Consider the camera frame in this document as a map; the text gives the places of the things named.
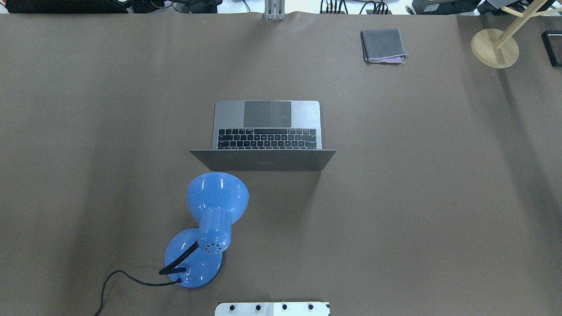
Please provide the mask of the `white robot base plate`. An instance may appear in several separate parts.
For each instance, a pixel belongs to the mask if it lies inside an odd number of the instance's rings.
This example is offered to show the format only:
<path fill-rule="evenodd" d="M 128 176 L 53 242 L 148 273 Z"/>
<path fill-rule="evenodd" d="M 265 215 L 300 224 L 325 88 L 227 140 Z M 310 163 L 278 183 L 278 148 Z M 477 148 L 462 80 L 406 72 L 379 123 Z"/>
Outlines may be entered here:
<path fill-rule="evenodd" d="M 329 302 L 224 302 L 215 316 L 330 316 Z"/>

